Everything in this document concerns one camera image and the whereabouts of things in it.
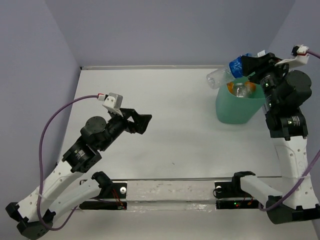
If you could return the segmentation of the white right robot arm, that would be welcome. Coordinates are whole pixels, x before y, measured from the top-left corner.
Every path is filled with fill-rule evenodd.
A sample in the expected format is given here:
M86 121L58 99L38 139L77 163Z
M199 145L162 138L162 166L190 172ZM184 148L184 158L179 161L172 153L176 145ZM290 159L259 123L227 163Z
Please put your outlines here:
M274 224L320 217L301 105L311 79L273 53L243 55L207 76L216 96L193 90L146 100L153 119L130 144L138 178L227 177L205 189L218 207L258 204Z

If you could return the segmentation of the blue label water bottle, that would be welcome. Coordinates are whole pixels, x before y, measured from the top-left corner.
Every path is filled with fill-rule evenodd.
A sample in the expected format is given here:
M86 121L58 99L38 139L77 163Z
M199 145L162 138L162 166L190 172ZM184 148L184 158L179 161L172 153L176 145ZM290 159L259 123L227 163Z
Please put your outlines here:
M242 57L260 57L261 54L246 53L238 56L236 59L229 62L222 68L212 71L206 76L206 81L212 89L218 89L223 85L242 78L243 75L243 63Z

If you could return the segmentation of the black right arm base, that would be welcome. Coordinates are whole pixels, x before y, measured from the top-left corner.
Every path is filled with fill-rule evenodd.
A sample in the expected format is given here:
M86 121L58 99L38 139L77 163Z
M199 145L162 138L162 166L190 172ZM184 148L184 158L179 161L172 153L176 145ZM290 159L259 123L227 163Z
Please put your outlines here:
M217 210L258 209L259 202L250 194L236 190L231 181L214 183L212 191Z

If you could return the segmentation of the clear unlabelled plastic bottle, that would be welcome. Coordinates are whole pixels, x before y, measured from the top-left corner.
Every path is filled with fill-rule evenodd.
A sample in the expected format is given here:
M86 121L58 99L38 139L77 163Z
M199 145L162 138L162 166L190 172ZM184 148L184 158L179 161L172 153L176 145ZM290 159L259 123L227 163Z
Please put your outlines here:
M248 98L252 94L252 91L244 83L236 83L233 86L232 94L238 98Z

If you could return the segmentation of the orange label tea bottle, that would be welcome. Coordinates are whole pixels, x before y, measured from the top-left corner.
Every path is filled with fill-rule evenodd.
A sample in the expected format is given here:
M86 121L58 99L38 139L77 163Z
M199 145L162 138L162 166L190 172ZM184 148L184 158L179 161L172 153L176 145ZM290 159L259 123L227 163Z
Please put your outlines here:
M233 94L234 92L234 83L233 82L229 82L226 84L228 91Z

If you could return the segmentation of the green plastic bin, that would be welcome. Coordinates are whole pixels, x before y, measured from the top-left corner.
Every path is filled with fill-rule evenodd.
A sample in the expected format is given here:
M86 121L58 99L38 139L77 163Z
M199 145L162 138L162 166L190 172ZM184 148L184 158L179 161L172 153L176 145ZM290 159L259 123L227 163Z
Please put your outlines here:
M246 77L238 78L233 81L237 83L245 83L249 81ZM218 120L225 124L245 124L265 103L265 96L260 85L256 84L255 92L246 98L236 97L231 94L227 88L227 84L219 88L216 101L215 111Z

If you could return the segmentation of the orange juice bottle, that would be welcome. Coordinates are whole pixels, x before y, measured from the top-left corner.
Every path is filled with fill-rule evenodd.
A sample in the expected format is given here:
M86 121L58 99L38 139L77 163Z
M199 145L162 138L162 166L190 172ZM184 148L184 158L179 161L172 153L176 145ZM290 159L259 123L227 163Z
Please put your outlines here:
M250 92L255 92L256 91L256 84L250 81L246 81L244 83L245 87L248 89Z

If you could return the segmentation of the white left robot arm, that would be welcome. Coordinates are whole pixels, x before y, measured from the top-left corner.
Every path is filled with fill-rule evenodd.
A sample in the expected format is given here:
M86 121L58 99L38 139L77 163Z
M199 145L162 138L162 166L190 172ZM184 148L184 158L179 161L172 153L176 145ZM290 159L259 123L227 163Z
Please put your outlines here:
M108 111L110 119L89 118L80 130L80 137L66 151L62 160L39 186L19 202L9 203L5 210L17 222L17 229L29 240L38 240L49 231L58 231L54 222L68 210L73 211L88 199L102 199L113 191L112 180L103 172L95 172L77 188L66 188L87 173L123 132L143 134L152 119L132 108Z

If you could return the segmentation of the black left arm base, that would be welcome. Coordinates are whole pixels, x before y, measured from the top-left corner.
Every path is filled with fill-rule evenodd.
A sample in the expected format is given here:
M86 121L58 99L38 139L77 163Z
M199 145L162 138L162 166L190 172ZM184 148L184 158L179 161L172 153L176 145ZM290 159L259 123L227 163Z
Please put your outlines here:
M128 182L116 180L112 189L101 196L90 198L81 203L78 208L81 210L106 210L125 211L127 209Z

